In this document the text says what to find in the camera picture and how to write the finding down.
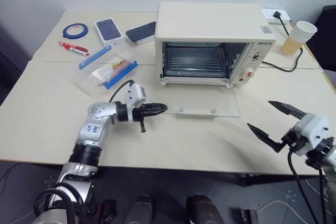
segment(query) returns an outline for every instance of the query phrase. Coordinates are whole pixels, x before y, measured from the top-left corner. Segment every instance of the power outlet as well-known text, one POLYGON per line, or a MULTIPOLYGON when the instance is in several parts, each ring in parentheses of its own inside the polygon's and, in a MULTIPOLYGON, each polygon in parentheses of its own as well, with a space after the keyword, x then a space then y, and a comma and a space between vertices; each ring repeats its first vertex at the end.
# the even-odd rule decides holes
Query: power outlet
POLYGON ((267 19, 267 22, 269 24, 277 24, 281 25, 281 22, 279 19, 274 18, 273 14, 278 11, 281 13, 281 20, 283 21, 284 24, 288 24, 290 21, 290 17, 288 16, 287 12, 285 10, 278 10, 278 9, 261 9, 265 18, 267 19))

